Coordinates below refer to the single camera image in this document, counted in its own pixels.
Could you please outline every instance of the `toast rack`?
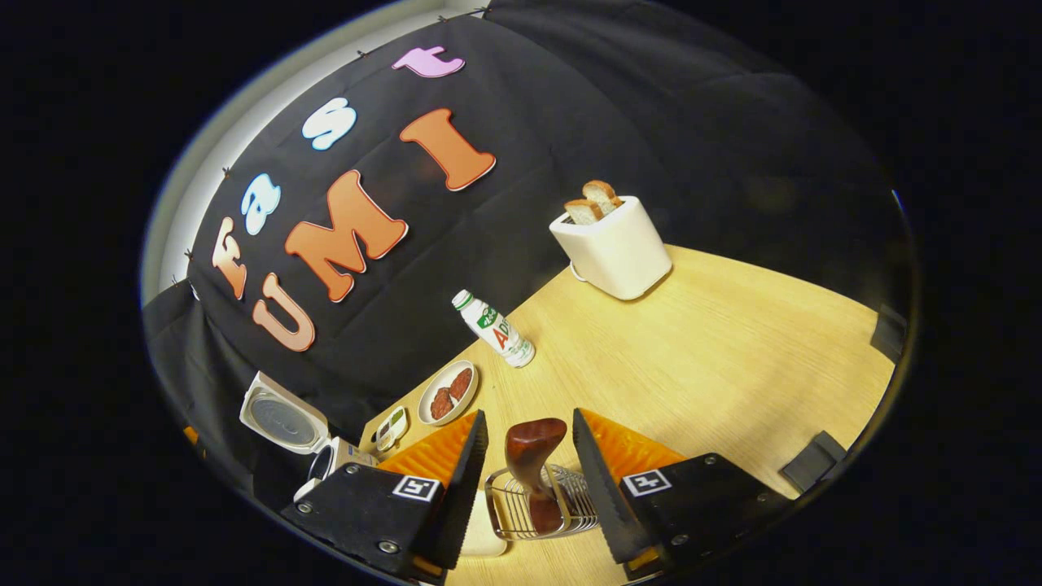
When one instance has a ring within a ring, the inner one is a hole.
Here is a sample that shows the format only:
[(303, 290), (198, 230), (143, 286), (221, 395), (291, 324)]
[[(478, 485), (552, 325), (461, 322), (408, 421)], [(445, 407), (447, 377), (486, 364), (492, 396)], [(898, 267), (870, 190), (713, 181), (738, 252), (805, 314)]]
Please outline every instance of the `toast rack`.
[(528, 508), (528, 493), (506, 468), (489, 475), (485, 495), (496, 535), (508, 541), (564, 537), (599, 524), (586, 478), (555, 464), (543, 466), (543, 480), (552, 487), (561, 508), (561, 526), (551, 532), (536, 531)]

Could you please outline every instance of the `pink letter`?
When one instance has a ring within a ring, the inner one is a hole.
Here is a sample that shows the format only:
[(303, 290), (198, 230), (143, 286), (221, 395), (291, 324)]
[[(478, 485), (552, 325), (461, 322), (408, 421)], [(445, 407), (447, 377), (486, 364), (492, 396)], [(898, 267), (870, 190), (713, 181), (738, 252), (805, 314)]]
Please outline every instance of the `pink letter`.
[(443, 51), (445, 51), (445, 47), (432, 47), (430, 49), (421, 49), (417, 47), (405, 53), (405, 56), (398, 59), (398, 63), (391, 67), (392, 69), (407, 67), (413, 70), (413, 73), (419, 75), (420, 77), (445, 77), (450, 73), (455, 73), (463, 69), (463, 66), (467, 62), (461, 58), (455, 58), (445, 63), (435, 56)]

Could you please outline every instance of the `bottle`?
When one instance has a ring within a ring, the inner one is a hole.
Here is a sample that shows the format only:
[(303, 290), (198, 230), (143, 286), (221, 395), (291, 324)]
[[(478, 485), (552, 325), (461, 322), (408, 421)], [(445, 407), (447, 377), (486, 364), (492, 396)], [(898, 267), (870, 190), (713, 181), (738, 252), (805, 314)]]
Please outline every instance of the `bottle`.
[(491, 345), (496, 352), (515, 368), (531, 362), (536, 346), (518, 334), (502, 314), (464, 289), (452, 297), (452, 307), (463, 316), (467, 325), (477, 337)]

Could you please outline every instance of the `blue letter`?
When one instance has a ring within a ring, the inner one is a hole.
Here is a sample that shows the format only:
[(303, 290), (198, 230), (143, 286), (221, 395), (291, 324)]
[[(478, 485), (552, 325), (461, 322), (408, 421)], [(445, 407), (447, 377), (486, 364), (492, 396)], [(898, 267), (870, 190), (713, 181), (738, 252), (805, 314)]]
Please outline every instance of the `blue letter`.
[(265, 220), (268, 219), (268, 214), (278, 207), (278, 199), (281, 195), (282, 188), (275, 187), (268, 173), (260, 173), (253, 177), (250, 187), (246, 188), (246, 194), (243, 195), (246, 231), (253, 236), (260, 231)]
[(358, 115), (353, 107), (347, 107), (346, 98), (333, 98), (307, 117), (301, 132), (312, 141), (315, 150), (325, 150), (340, 140), (354, 126)]

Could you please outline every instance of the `white plate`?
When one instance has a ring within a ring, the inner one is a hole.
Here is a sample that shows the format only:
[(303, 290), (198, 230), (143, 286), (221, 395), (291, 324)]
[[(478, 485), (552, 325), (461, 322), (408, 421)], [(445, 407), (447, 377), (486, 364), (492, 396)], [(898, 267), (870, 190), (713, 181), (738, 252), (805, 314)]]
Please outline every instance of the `white plate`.
[[(464, 369), (470, 368), (474, 371), (474, 374), (470, 377), (470, 386), (467, 387), (467, 392), (463, 394), (463, 398), (456, 400), (449, 397), (452, 401), (452, 411), (449, 411), (445, 417), (435, 420), (430, 417), (430, 404), (435, 400), (435, 395), (438, 394), (438, 389), (442, 387), (450, 387), (452, 381), (455, 380), (456, 374), (462, 372)], [(456, 417), (463, 415), (464, 411), (467, 411), (467, 406), (474, 398), (474, 393), (477, 391), (477, 368), (469, 360), (461, 360), (458, 362), (453, 362), (452, 364), (446, 366), (439, 372), (427, 388), (423, 391), (423, 395), (420, 396), (420, 405), (417, 408), (419, 413), (417, 414), (420, 421), (428, 425), (444, 425), (449, 421), (455, 419)]]

